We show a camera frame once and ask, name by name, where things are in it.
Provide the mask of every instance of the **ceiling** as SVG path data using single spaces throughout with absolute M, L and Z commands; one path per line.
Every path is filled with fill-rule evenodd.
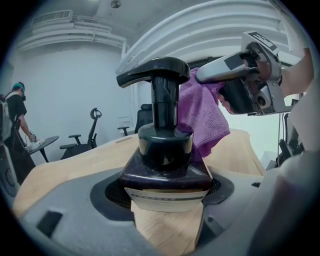
M 120 0 L 119 8 L 111 7 L 112 0 L 47 0 L 35 16 L 61 10 L 73 10 L 74 15 L 99 17 L 118 25 L 119 36 L 130 33 L 132 42 L 154 25 L 190 6 L 209 0 Z

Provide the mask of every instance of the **purple cloth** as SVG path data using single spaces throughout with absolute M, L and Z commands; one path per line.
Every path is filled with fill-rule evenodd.
M 178 123 L 193 129 L 193 144 L 204 158 L 224 137 L 230 134 L 229 125 L 218 107 L 217 91 L 224 82 L 200 84 L 195 76 L 198 68 L 190 71 L 190 80 L 180 86 Z

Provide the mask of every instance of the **chair backrest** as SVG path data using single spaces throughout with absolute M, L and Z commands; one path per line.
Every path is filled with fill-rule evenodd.
M 141 126 L 146 124 L 151 124 L 154 122 L 154 117 L 152 113 L 152 104 L 142 104 L 141 109 L 138 110 L 136 125 L 134 133 L 137 134 Z
M 94 135 L 94 133 L 95 133 L 97 121 L 101 116 L 102 116 L 101 112 L 99 110 L 97 110 L 96 107 L 94 109 L 92 109 L 91 112 L 90 112 L 90 117 L 94 121 L 93 121 L 92 127 L 91 127 L 89 135 L 88 135 L 87 144 L 90 145 L 92 148 L 96 148 L 97 147 L 97 144 L 96 144 L 96 135 L 97 134 Z

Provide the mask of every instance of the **white label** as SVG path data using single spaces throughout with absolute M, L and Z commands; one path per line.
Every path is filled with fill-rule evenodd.
M 127 187 L 124 189 L 140 209 L 156 212 L 189 212 L 209 191 L 165 193 Z

